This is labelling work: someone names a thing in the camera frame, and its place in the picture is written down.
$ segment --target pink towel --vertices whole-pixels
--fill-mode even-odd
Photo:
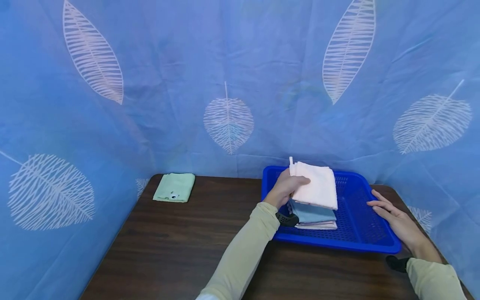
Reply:
[[[300,186],[292,199],[305,204],[338,209],[335,176],[329,167],[317,167],[302,162],[293,163],[290,157],[290,176],[304,176],[310,183]]]

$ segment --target dark brown table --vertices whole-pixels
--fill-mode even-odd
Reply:
[[[153,201],[161,177],[151,178],[81,299],[195,299],[261,198],[261,180],[200,176],[188,203]],[[408,212],[392,188],[375,189]],[[243,299],[417,299],[384,257],[272,241]]]

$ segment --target blue basket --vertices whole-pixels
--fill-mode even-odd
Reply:
[[[273,188],[280,173],[286,167],[269,166],[262,179],[262,201]],[[357,173],[333,171],[335,175],[338,210],[337,230],[308,230],[280,226],[275,240],[292,243],[324,246],[360,252],[395,254],[401,244],[388,223],[366,204],[376,200],[366,179]],[[280,212],[289,215],[285,206]]]

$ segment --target leaf pattern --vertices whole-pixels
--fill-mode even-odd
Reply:
[[[36,154],[10,181],[7,206],[15,224],[26,230],[66,227],[93,219],[94,191],[74,166],[54,155]]]
[[[144,192],[145,187],[147,186],[148,179],[138,178],[135,180],[137,182],[137,199],[140,198]]]
[[[412,212],[412,215],[417,219],[423,230],[430,235],[432,230],[432,212],[413,206],[408,206],[408,209]]]
[[[228,97],[225,82],[225,98],[217,98],[206,107],[204,125],[214,142],[231,155],[252,134],[253,116],[242,100]]]
[[[79,74],[101,96],[122,104],[123,75],[110,44],[68,0],[63,4],[63,35]]]
[[[470,104],[450,96],[429,95],[415,102],[397,120],[393,137],[401,154],[446,147],[458,140],[472,120]]]
[[[353,0],[328,43],[322,79],[335,104],[367,58],[375,36],[375,1]]]

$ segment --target left hand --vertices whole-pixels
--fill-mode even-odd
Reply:
[[[284,206],[290,199],[290,194],[300,186],[310,183],[310,179],[303,176],[290,176],[290,169],[283,171],[276,180],[275,186],[265,197],[267,202],[277,209]]]

